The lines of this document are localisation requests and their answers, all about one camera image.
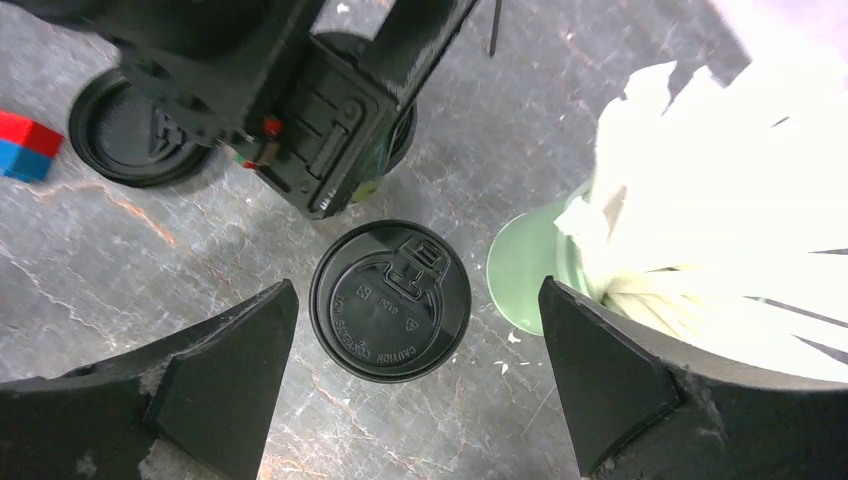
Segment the green object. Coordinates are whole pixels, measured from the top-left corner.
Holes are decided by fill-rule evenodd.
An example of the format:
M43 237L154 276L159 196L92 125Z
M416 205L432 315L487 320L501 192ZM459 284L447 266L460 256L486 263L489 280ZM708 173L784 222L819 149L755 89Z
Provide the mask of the green object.
M492 243L486 262L489 294L501 314L521 330L542 335L539 289L548 275L588 294L577 247L554 225L571 201L586 198L590 183L565 200L521 214L507 223Z

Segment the marble tabletop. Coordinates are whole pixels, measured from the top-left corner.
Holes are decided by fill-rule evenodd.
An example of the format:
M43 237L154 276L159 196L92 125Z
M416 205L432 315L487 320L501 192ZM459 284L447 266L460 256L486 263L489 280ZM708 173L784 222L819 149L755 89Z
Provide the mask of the marble tabletop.
M373 33L389 6L333 0L318 26ZM509 219L589 176L598 116L630 73L677 60L672 87L703 64L729 80L746 57L704 0L517 0L490 59L493 9L481 2L421 92L404 163L338 217L304 220L223 152L152 190L104 181L68 144L44 184L0 178L0 381L137 348L289 278L301 311L261 480L578 478L544 341L493 306L488 248ZM0 45L0 109L59 131L80 88L115 62L99 39L8 5ZM443 367L379 385L330 360L304 305L335 239L394 218L456 249L473 310Z

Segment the red block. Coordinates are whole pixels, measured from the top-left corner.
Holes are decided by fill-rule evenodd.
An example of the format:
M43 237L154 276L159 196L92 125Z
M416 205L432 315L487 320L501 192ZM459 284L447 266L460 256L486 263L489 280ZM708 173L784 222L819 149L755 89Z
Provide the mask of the red block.
M29 118L0 110L0 140L54 158L64 137Z

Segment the lid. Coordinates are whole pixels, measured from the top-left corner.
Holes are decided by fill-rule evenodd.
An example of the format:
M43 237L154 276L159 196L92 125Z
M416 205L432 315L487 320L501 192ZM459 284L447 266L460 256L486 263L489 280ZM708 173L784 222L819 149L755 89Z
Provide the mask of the lid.
M95 78L79 94L71 108L68 136L91 168L130 187L183 178L209 153L117 70Z
M339 365L366 380L426 375L456 350L471 286L456 252L410 222L359 227L324 255L309 293L312 327Z

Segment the blue block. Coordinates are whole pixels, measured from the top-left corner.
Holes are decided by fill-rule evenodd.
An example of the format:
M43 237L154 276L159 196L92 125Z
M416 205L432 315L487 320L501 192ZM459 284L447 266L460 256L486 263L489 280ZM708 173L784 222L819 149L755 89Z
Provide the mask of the blue block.
M26 183L47 178L52 160L18 144L0 140L0 174Z

